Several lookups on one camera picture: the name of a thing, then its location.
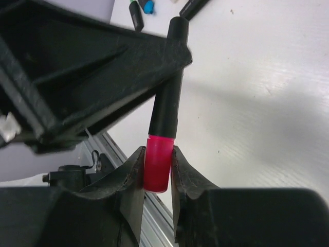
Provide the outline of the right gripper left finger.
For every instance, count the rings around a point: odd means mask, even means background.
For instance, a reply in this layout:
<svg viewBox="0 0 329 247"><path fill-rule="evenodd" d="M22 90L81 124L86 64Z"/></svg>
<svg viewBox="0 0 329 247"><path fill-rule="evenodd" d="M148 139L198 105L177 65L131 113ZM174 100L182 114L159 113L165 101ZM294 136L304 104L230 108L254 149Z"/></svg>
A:
<svg viewBox="0 0 329 247"><path fill-rule="evenodd" d="M80 192L1 188L1 246L139 246L144 154L139 147Z"/></svg>

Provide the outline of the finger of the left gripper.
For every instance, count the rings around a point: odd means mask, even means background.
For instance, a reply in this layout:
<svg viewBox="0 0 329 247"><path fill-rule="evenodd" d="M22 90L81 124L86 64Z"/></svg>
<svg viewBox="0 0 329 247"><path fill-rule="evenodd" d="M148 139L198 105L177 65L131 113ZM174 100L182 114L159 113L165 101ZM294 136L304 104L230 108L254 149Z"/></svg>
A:
<svg viewBox="0 0 329 247"><path fill-rule="evenodd" d="M152 97L192 62L181 41L110 25L46 1L1 1L1 36L23 56L51 110L35 153L74 148ZM1 88L1 115L13 104Z"/></svg>

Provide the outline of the black highlighter blue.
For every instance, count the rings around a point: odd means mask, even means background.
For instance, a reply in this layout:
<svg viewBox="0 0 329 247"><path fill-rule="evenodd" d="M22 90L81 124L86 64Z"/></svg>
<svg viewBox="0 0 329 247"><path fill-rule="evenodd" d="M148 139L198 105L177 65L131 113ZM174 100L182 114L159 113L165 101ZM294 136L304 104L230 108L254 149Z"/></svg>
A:
<svg viewBox="0 0 329 247"><path fill-rule="evenodd" d="M154 14L154 1L153 0L138 0L142 11L145 14Z"/></svg>

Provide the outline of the black highlighter green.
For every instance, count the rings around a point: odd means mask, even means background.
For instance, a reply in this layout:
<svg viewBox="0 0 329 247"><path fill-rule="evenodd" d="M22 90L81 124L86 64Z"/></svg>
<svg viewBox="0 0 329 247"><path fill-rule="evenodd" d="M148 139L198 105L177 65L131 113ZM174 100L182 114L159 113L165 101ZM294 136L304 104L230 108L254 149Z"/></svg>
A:
<svg viewBox="0 0 329 247"><path fill-rule="evenodd" d="M144 28L144 22L141 9L137 1L132 0L129 4L129 11L136 32L141 32Z"/></svg>

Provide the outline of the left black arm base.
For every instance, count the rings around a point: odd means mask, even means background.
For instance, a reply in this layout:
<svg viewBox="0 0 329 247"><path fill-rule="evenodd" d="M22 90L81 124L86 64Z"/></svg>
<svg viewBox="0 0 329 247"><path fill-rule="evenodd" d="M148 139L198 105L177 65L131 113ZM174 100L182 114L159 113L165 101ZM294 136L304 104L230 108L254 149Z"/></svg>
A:
<svg viewBox="0 0 329 247"><path fill-rule="evenodd" d="M60 186L78 192L100 180L115 169L106 154L93 150L91 157L91 165L60 166L57 171L44 175L42 181L48 183L49 186Z"/></svg>

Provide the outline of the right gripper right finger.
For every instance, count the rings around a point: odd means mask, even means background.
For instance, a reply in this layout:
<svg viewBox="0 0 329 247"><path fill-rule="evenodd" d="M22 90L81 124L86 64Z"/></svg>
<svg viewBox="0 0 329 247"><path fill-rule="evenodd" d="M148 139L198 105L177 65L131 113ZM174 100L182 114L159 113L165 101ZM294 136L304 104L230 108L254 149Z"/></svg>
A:
<svg viewBox="0 0 329 247"><path fill-rule="evenodd" d="M328 246L328 206L306 188L220 188L172 153L179 246Z"/></svg>

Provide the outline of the black highlighter pink cap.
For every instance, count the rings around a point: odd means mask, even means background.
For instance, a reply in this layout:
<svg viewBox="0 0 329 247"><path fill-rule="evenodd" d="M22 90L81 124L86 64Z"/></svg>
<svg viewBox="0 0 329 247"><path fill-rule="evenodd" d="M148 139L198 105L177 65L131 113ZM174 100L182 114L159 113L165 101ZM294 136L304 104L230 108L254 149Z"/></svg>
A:
<svg viewBox="0 0 329 247"><path fill-rule="evenodd" d="M143 188L151 193L168 189L183 74L176 72L155 96L143 174Z"/></svg>

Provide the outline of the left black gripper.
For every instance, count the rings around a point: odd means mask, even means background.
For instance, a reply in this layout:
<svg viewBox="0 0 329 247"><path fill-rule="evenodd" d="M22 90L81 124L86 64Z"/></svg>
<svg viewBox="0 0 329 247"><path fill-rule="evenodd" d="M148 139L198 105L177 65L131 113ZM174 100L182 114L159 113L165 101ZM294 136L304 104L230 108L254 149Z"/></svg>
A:
<svg viewBox="0 0 329 247"><path fill-rule="evenodd" d="M18 54L14 43L1 36L1 88L13 109L1 115L1 145L15 140L38 145L51 129L51 110L37 90L33 78L28 76L24 57Z"/></svg>

